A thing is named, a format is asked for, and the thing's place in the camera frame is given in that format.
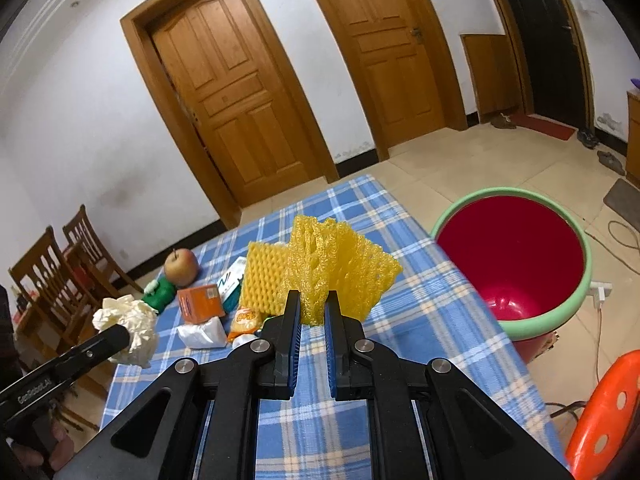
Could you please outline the dark slipper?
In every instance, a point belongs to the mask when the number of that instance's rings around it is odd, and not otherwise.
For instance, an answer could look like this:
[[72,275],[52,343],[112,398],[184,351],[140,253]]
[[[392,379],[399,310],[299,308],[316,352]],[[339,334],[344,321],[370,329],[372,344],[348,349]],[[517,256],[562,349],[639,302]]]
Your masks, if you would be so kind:
[[614,171],[622,177],[626,174],[622,162],[611,152],[597,151],[597,155],[599,162],[609,170]]

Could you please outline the orange snack packet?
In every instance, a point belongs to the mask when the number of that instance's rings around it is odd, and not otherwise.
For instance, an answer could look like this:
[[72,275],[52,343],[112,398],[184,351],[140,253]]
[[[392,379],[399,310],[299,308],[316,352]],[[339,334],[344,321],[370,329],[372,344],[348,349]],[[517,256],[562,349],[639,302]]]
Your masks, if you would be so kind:
[[262,328],[265,315],[249,308],[237,308],[230,325],[227,340],[234,341],[242,335],[254,334]]

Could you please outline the wooden door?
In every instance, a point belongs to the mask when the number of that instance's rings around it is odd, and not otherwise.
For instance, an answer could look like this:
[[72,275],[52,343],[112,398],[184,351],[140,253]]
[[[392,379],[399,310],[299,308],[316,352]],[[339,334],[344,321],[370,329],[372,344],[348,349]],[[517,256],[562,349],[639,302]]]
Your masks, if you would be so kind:
[[317,0],[352,76],[378,157],[466,121],[454,62],[431,0]]
[[120,21],[181,155],[227,228],[338,173],[259,0],[146,0]]

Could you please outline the green white toy bottle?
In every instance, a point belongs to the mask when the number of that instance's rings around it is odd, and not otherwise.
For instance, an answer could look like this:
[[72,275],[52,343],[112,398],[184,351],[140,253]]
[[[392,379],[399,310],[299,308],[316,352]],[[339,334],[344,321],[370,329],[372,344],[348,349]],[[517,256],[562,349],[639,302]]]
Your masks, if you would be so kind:
[[162,314],[177,295],[177,287],[164,276],[161,276],[157,280],[150,281],[143,291],[142,300],[152,308],[157,315]]

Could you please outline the white power strip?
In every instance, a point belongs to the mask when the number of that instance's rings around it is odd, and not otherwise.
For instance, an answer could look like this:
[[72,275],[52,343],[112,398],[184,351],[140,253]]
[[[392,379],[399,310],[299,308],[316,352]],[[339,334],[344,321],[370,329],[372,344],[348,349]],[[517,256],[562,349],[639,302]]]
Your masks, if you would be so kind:
[[592,281],[589,285],[588,295],[593,300],[597,310],[601,310],[605,301],[611,295],[613,284],[610,282]]

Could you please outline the red door mat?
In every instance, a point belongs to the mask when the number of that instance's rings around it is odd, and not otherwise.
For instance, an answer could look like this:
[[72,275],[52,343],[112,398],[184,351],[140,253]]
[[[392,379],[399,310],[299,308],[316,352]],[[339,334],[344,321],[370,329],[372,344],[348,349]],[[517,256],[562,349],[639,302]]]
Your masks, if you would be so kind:
[[514,113],[510,119],[518,127],[534,130],[562,141],[570,140],[572,135],[577,132],[575,127],[563,125],[545,117]]

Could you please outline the dark shoe by door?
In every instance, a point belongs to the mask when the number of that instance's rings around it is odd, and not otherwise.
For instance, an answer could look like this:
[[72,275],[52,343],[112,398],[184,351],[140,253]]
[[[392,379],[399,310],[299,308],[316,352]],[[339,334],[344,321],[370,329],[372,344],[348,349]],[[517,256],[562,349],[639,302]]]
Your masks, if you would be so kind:
[[515,129],[516,125],[509,116],[497,114],[490,118],[489,123],[497,129]]

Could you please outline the cream paper ball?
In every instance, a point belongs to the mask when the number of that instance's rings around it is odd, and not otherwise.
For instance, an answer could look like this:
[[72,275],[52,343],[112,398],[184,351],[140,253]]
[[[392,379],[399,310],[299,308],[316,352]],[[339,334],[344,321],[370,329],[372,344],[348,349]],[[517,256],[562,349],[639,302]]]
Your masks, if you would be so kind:
[[128,330],[128,347],[108,360],[118,365],[137,365],[149,368],[158,345],[156,311],[132,295],[104,298],[102,308],[93,313],[92,325],[99,332],[118,324]]

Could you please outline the wooden chair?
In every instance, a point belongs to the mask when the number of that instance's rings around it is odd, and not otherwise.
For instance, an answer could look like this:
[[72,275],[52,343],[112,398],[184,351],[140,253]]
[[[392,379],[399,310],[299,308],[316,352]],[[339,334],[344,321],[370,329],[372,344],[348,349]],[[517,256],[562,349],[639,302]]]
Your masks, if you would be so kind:
[[99,301],[76,278],[52,226],[47,226],[20,260],[9,267],[9,276],[28,304],[60,336],[61,348],[76,346],[96,333],[92,317]]
[[62,231],[70,246],[78,246],[81,249],[80,261],[91,275],[93,281],[104,292],[109,292],[112,295],[118,293],[119,287],[115,287],[112,284],[112,277],[116,274],[126,285],[142,294],[143,289],[122,270],[108,252],[102,240],[96,235],[84,204],[79,206],[73,218],[62,227]]

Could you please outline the red bucket green rim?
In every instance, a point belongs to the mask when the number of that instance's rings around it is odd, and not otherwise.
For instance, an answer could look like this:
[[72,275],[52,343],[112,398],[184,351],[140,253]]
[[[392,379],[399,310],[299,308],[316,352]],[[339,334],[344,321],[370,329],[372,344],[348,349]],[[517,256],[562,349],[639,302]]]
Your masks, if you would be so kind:
[[453,203],[432,237],[530,363],[580,309],[592,281],[584,229],[522,188],[483,188]]

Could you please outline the red apple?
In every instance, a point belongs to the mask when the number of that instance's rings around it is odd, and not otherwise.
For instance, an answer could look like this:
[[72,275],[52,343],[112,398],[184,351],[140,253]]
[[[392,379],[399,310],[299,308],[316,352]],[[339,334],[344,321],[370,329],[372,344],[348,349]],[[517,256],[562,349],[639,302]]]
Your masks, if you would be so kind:
[[178,288],[191,285],[198,277],[198,272],[200,272],[198,259],[190,249],[174,249],[164,263],[166,280]]

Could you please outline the middle wooden door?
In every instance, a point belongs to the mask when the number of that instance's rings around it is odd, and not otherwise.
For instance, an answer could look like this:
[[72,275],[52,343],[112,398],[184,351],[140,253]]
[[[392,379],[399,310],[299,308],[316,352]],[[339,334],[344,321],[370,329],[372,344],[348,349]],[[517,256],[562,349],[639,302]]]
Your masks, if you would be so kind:
[[378,157],[466,121],[454,62],[431,0],[317,0],[352,76]]

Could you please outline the small wooden cabinet panel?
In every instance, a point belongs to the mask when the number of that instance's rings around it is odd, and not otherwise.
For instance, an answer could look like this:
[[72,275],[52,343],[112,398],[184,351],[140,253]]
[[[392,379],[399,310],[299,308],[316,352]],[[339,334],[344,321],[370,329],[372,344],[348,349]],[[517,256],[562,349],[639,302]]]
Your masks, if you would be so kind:
[[501,112],[517,110],[522,104],[521,88],[508,37],[465,34],[461,40],[480,122],[489,122]]

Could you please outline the yellow ridged sponge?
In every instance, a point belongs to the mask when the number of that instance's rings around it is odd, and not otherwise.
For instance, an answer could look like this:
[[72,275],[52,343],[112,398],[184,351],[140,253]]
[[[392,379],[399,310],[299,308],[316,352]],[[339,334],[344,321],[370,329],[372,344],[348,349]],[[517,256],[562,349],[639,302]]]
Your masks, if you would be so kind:
[[269,316],[281,315],[286,301],[282,283],[287,262],[287,244],[250,242],[240,307]]

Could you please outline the left wooden door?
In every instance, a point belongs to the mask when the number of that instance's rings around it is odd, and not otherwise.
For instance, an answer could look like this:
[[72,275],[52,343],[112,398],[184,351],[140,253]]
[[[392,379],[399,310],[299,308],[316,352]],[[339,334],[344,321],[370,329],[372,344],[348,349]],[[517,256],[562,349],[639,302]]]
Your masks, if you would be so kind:
[[120,21],[181,155],[227,228],[338,173],[259,0],[146,0]]

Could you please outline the grey floor mat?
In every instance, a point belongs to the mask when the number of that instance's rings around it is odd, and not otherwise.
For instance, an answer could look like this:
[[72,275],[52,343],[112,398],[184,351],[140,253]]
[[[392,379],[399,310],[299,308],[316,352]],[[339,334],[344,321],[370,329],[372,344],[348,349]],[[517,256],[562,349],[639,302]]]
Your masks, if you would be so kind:
[[626,180],[619,178],[603,199],[608,208],[640,231],[640,191]]

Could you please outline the orange plastic stool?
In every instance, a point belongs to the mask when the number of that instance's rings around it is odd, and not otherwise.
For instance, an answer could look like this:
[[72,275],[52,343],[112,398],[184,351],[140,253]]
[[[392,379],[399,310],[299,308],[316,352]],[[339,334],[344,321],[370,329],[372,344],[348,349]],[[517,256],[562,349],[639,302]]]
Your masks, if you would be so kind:
[[639,352],[618,358],[586,403],[565,451],[576,479],[639,477]]

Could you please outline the blue plaid tablecloth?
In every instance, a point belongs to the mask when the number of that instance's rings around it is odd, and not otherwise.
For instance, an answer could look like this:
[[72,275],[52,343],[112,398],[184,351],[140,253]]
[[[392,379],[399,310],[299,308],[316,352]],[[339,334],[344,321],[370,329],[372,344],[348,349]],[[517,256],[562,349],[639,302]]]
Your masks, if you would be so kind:
[[[347,222],[401,264],[401,274],[364,321],[369,338],[414,362],[450,360],[552,455],[563,457],[544,401],[506,333],[434,240],[374,177],[353,178],[209,240],[195,252],[198,279],[218,281],[250,243],[286,242],[300,214]],[[366,404],[331,398],[319,327],[302,331],[292,400],[260,406],[256,474],[371,477]]]

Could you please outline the white teal medicine box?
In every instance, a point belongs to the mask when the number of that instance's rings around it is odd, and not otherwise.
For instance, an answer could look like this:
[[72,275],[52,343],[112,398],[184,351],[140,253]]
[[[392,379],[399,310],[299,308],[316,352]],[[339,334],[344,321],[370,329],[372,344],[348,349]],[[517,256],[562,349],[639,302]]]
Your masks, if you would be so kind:
[[225,314],[231,313],[239,304],[246,258],[239,257],[224,271],[217,282],[220,301]]

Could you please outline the yellow foam fruit net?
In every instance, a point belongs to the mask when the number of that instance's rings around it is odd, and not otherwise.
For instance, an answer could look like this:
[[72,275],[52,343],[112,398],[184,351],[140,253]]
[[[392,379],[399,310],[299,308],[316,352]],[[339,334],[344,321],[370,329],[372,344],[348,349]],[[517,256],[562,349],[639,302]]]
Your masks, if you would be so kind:
[[299,292],[306,325],[324,323],[329,292],[337,293],[344,315],[362,322],[401,271],[392,255],[347,222],[300,214],[288,242],[283,290]]

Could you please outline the wooden sideboard cabinet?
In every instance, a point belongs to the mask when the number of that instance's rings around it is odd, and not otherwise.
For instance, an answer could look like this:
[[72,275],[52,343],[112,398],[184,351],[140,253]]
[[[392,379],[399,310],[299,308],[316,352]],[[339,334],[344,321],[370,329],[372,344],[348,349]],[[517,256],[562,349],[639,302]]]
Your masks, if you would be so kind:
[[640,183],[640,100],[639,91],[631,90],[628,96],[628,142],[626,155],[627,179],[635,186]]

